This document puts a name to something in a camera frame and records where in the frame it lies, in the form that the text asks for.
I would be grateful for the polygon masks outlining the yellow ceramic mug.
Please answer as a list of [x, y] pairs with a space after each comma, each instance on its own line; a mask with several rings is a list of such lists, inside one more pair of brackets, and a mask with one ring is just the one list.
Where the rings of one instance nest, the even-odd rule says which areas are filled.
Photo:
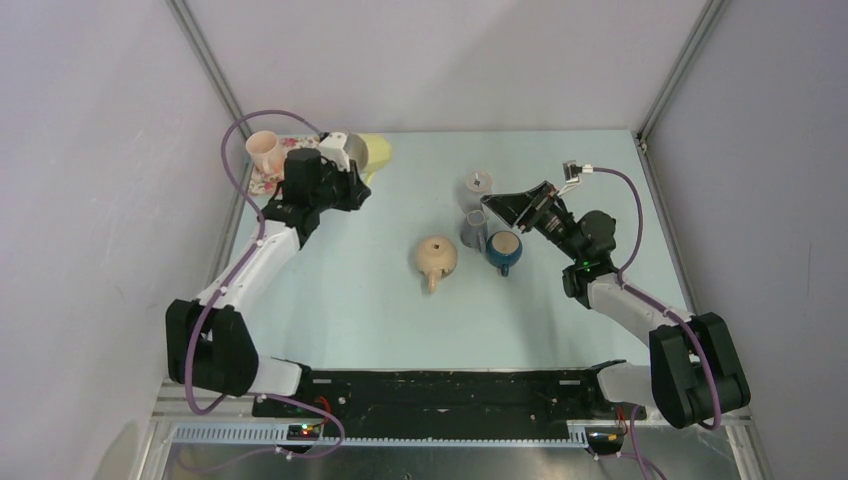
[[376, 133], [352, 134], [349, 140], [349, 157], [356, 163], [364, 183], [370, 185], [375, 174], [391, 161], [392, 146]]

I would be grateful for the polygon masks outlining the pink ceramic mug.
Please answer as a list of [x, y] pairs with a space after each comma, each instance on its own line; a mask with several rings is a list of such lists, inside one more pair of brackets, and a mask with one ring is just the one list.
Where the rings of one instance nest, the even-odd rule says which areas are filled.
[[285, 151], [282, 141], [274, 132], [264, 130], [252, 134], [245, 142], [245, 149], [260, 173], [282, 173]]

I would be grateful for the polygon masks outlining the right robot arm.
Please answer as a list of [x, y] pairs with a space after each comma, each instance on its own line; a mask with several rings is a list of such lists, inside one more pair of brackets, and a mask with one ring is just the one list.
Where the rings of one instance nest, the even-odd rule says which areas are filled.
[[651, 407], [673, 427], [720, 425], [749, 405], [751, 390], [725, 320], [672, 308], [625, 278], [612, 261], [616, 221], [599, 210], [575, 218], [555, 187], [543, 182], [481, 203], [510, 227], [536, 231], [572, 260], [563, 271], [567, 297], [622, 326], [647, 346], [648, 365], [599, 366], [580, 394], [583, 409], [604, 418], [620, 403]]

